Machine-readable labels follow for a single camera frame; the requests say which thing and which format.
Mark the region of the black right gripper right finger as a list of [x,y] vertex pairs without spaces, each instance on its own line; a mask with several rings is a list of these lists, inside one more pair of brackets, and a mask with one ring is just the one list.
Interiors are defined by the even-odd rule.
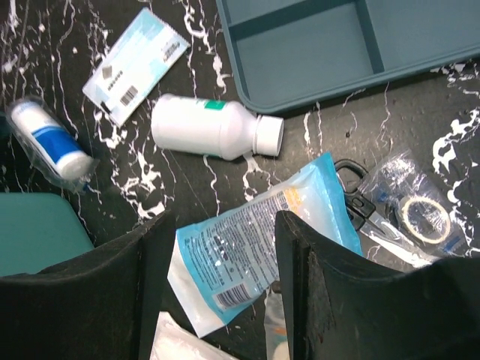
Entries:
[[291,211],[275,219],[291,359],[477,359],[479,260],[408,273],[371,262]]

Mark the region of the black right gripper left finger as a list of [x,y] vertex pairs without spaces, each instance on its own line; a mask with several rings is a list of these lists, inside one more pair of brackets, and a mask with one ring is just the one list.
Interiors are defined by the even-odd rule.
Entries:
[[176,237],[164,211],[37,274],[1,279],[3,359],[148,359]]

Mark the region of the clear bag of gauze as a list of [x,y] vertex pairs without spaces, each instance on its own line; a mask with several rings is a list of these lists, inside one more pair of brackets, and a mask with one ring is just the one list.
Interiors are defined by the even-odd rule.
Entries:
[[234,360],[231,356],[179,326],[171,315],[158,315],[151,360]]

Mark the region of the black handled scissors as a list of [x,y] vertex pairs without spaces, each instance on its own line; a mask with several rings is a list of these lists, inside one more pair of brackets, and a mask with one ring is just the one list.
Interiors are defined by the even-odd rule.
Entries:
[[[350,159],[337,160],[334,163],[337,173],[342,169],[347,169],[358,176],[359,180],[363,180],[368,171],[359,163]],[[373,234],[376,236],[387,236],[387,231],[383,225],[383,218],[377,211],[376,206],[356,187],[354,190],[344,190],[344,199],[347,214],[356,232],[363,233],[367,237]]]

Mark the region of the blue cotton swab bag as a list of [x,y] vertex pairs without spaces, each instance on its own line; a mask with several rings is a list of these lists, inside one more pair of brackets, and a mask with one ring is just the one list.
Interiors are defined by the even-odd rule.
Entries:
[[325,153],[250,202],[177,230],[168,281],[197,337],[226,326],[279,278],[279,211],[362,254],[334,161]]

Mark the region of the white plastic bottle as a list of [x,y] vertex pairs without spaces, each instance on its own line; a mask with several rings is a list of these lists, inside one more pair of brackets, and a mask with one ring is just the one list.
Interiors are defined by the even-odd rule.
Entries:
[[226,161],[248,152],[277,157],[284,119],[254,115],[237,101],[164,94],[151,113],[151,135],[162,149]]

